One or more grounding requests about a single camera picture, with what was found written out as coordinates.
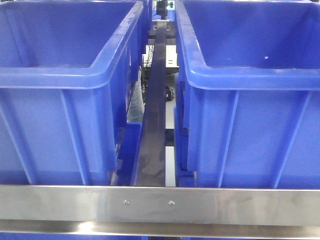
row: bin handle lip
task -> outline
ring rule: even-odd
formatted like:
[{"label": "bin handle lip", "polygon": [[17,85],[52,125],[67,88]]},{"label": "bin handle lip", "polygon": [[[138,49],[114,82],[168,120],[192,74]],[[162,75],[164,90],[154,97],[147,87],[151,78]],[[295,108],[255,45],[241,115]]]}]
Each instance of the bin handle lip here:
[{"label": "bin handle lip", "polygon": [[[17,0],[14,2],[25,1],[52,2],[52,0]],[[58,1],[72,2],[72,0],[54,0],[54,2]],[[5,1],[3,3],[12,4],[14,2]],[[126,43],[138,24],[143,11],[143,2],[134,0],[79,0],[77,2],[125,2],[134,3],[134,5],[88,67],[0,67],[0,89],[97,89],[109,83]]]},{"label": "bin handle lip", "polygon": [[[184,2],[176,1],[176,21],[179,31],[187,82],[194,88],[204,90],[302,90],[320,91],[320,69],[306,68],[253,68],[243,66],[210,67],[206,65],[196,33]],[[250,0],[227,0],[227,2],[252,2]],[[255,0],[254,2],[295,2],[297,0]],[[259,77],[264,81],[257,82]]]}]

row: stainless steel bar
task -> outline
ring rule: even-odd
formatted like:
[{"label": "stainless steel bar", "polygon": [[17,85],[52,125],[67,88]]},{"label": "stainless steel bar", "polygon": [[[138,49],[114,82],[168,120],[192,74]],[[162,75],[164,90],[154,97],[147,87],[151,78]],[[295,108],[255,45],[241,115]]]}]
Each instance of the stainless steel bar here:
[{"label": "stainless steel bar", "polygon": [[158,22],[133,184],[165,186],[166,22]]},{"label": "stainless steel bar", "polygon": [[242,239],[320,240],[319,226],[0,220],[0,232]]},{"label": "stainless steel bar", "polygon": [[0,185],[1,220],[320,227],[320,190]]}]

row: bolt head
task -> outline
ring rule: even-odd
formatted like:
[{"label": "bolt head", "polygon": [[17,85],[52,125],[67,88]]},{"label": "bolt head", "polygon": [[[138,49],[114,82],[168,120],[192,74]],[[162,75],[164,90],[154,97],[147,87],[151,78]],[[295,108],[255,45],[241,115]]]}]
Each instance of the bolt head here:
[{"label": "bolt head", "polygon": [[126,200],[123,201],[123,205],[128,206],[129,204],[130,204],[129,200],[126,199]]},{"label": "bolt head", "polygon": [[169,206],[174,206],[174,205],[176,205],[176,203],[175,203],[174,201],[170,200],[170,201],[168,202],[168,205],[169,205]]}]

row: blue plastic bin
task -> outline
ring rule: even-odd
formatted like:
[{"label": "blue plastic bin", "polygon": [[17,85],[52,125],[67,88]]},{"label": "blue plastic bin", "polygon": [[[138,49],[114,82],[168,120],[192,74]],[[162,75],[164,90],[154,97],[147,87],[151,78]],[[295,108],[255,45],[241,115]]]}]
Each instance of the blue plastic bin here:
[{"label": "blue plastic bin", "polygon": [[146,236],[64,235],[40,233],[3,233],[0,240],[148,240]]},{"label": "blue plastic bin", "polygon": [[181,134],[178,119],[177,108],[174,110],[174,142],[175,142],[175,178],[177,179],[177,187],[194,187],[194,173],[186,169],[187,152],[188,152],[188,136]]},{"label": "blue plastic bin", "polygon": [[142,6],[0,3],[0,184],[109,184]]},{"label": "blue plastic bin", "polygon": [[198,187],[320,188],[319,17],[310,1],[176,2]]}]

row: black component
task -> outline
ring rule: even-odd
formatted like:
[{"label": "black component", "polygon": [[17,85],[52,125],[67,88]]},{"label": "black component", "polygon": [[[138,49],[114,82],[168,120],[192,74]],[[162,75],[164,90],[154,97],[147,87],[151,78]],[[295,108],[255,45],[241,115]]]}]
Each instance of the black component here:
[{"label": "black component", "polygon": [[172,101],[175,97],[175,92],[171,87],[165,86],[165,99]]},{"label": "black component", "polygon": [[[157,22],[152,22],[152,27],[149,31],[149,40],[148,44],[153,45],[155,44],[155,37],[156,37],[156,30],[157,30]],[[166,45],[176,45],[176,26],[174,21],[168,21],[166,23]]]},{"label": "black component", "polygon": [[156,2],[156,15],[160,15],[162,20],[167,19],[168,15],[168,1],[167,0],[161,0]]},{"label": "black component", "polygon": [[175,146],[175,131],[172,128],[165,129],[165,146],[174,147]]}]

